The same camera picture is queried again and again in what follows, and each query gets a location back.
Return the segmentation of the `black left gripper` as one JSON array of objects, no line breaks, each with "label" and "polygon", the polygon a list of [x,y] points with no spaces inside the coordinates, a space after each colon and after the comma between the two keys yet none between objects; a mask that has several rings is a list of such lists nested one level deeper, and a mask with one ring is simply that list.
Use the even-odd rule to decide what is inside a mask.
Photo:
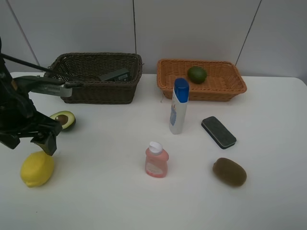
[{"label": "black left gripper", "polygon": [[31,138],[47,155],[53,156],[57,150],[56,138],[62,126],[58,121],[35,112],[31,118],[12,117],[0,119],[0,142],[10,149],[20,144],[21,138]]}]

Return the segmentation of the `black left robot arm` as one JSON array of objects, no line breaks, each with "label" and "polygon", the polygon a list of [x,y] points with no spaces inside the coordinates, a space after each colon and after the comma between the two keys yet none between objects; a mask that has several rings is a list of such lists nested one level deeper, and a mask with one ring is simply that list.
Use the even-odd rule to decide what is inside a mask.
[{"label": "black left robot arm", "polygon": [[0,55],[0,142],[10,149],[20,144],[21,138],[32,138],[47,155],[56,149],[56,137],[61,132],[59,122],[37,111],[29,92],[44,83],[62,82],[37,76],[13,78]]}]

